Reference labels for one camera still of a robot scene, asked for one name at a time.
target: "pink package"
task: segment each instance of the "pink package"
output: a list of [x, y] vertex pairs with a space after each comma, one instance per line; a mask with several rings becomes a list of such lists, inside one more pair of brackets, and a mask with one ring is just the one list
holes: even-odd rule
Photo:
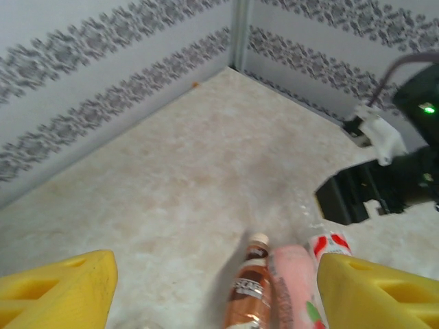
[[324, 329], [313, 304], [316, 267], [301, 245], [272, 251], [268, 259], [279, 309], [280, 329]]

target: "black cable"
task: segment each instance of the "black cable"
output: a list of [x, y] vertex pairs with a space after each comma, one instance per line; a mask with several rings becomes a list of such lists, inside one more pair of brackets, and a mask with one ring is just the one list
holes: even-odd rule
[[385, 84], [387, 84], [390, 77], [392, 77], [393, 73], [396, 71], [397, 68], [399, 68], [401, 65], [404, 64], [422, 63], [422, 62], [439, 64], [439, 52], [413, 53], [397, 59], [385, 73], [383, 79], [379, 83], [378, 87], [375, 89], [367, 105], [372, 106], [374, 102], [377, 101], [379, 94], [381, 94], [381, 91], [383, 91], [385, 87]]

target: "brown bottle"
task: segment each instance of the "brown bottle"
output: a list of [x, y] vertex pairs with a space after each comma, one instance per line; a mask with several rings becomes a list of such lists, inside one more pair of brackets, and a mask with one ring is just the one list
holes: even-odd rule
[[268, 329], [272, 290], [267, 269], [268, 237], [250, 237], [227, 304], [225, 329]]

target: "patterned wallpaper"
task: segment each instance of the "patterned wallpaper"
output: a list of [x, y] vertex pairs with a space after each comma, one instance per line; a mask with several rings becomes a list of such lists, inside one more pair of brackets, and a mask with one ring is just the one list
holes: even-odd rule
[[0, 44], [0, 206], [228, 64], [232, 1], [120, 2]]
[[[255, 0], [244, 72], [332, 120], [367, 99], [397, 57], [439, 50], [439, 2]], [[377, 105], [410, 149], [423, 140], [394, 108], [395, 90], [421, 66], [403, 67]]]

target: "green led light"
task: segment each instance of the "green led light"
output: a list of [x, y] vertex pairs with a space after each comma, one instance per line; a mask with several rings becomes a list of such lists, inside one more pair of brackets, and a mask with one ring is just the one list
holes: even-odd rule
[[436, 110], [434, 108], [427, 107], [424, 109], [424, 112], [428, 114], [433, 114], [434, 112], [436, 112]]

